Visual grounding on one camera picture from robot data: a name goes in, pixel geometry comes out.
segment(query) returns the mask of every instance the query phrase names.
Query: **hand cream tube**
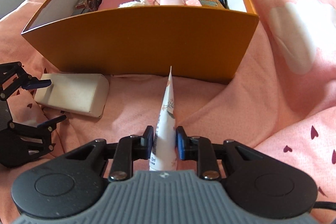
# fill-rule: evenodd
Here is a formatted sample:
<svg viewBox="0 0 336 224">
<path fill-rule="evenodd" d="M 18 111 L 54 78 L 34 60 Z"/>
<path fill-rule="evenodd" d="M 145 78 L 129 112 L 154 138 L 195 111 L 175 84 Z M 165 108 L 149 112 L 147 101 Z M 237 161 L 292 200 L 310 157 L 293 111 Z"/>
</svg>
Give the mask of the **hand cream tube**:
<svg viewBox="0 0 336 224">
<path fill-rule="evenodd" d="M 156 132 L 153 140 L 150 171 L 176 170 L 176 130 L 174 117 L 174 92 L 171 67 Z"/>
</svg>

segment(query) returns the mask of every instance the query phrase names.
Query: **metal screw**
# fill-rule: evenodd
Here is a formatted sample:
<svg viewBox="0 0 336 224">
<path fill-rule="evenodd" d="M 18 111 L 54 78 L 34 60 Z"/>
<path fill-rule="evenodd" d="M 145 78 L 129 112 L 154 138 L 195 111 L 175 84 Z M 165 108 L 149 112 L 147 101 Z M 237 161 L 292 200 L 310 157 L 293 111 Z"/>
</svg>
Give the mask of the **metal screw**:
<svg viewBox="0 0 336 224">
<path fill-rule="evenodd" d="M 115 172 L 112 172 L 112 174 L 110 175 L 110 178 L 116 181 L 124 180 L 125 178 L 127 178 L 127 173 L 124 171 L 115 171 Z"/>
<path fill-rule="evenodd" d="M 214 180 L 214 179 L 219 178 L 219 173 L 217 171 L 214 171 L 214 170 L 208 170 L 208 171 L 205 171 L 202 174 L 202 176 L 206 180 Z"/>
</svg>

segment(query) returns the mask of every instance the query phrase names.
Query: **orange box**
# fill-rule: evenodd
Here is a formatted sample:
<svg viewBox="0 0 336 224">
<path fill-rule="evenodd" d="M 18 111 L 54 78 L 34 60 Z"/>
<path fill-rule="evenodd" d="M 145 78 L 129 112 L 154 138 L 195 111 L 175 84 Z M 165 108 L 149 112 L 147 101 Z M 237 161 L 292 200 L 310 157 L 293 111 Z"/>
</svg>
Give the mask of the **orange box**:
<svg viewBox="0 0 336 224">
<path fill-rule="evenodd" d="M 251 0 L 229 10 L 152 6 L 71 17 L 78 0 L 46 0 L 22 36 L 64 72 L 153 74 L 228 83 L 259 18 Z"/>
</svg>

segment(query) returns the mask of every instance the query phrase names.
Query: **bed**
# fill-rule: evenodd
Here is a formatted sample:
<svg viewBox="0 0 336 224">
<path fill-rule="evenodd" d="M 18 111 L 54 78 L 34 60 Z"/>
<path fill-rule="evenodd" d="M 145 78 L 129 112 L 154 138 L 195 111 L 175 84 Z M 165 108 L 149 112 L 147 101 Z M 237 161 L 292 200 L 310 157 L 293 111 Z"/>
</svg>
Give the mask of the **bed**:
<svg viewBox="0 0 336 224">
<path fill-rule="evenodd" d="M 40 77 L 58 72 L 21 36 L 45 0 L 26 0 L 0 20 L 0 63 L 21 61 Z M 260 22 L 228 85 L 174 77 L 177 125 L 188 135 L 213 143 L 235 139 L 310 174 L 320 201 L 336 202 L 336 0 L 253 0 Z M 117 142 L 156 125 L 167 78 L 154 75 L 107 76 L 110 91 L 101 119 L 66 113 L 53 132 L 55 149 L 25 166 L 0 166 L 0 219 L 19 213 L 11 200 L 14 179 L 33 166 L 96 138 Z M 8 99 L 16 122 L 37 125 L 60 115 L 41 108 L 29 91 Z M 135 170 L 148 169 L 136 161 Z M 178 162 L 179 169 L 195 168 Z M 336 214 L 313 210 L 320 223 Z"/>
</svg>

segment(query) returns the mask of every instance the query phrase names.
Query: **small white box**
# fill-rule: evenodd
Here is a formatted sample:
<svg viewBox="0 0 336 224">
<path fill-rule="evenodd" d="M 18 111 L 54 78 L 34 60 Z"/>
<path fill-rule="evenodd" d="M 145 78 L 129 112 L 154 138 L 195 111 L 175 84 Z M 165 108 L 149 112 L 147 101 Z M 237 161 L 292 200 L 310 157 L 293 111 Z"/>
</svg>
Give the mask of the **small white box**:
<svg viewBox="0 0 336 224">
<path fill-rule="evenodd" d="M 37 89 L 35 101 L 47 107 L 101 117 L 109 93 L 109 82 L 101 74 L 45 73 L 41 80 L 51 85 Z"/>
</svg>

